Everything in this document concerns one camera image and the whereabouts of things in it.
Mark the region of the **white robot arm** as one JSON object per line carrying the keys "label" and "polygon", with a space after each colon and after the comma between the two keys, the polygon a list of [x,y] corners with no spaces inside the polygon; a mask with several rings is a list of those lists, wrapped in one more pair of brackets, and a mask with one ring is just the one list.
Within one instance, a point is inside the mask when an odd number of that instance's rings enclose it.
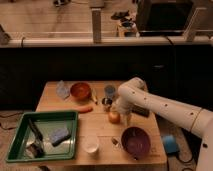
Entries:
{"label": "white robot arm", "polygon": [[213,112],[151,94],[144,87],[145,82],[138,77],[122,83],[117,89],[116,110],[128,115],[137,105],[201,138],[196,171],[213,171]]}

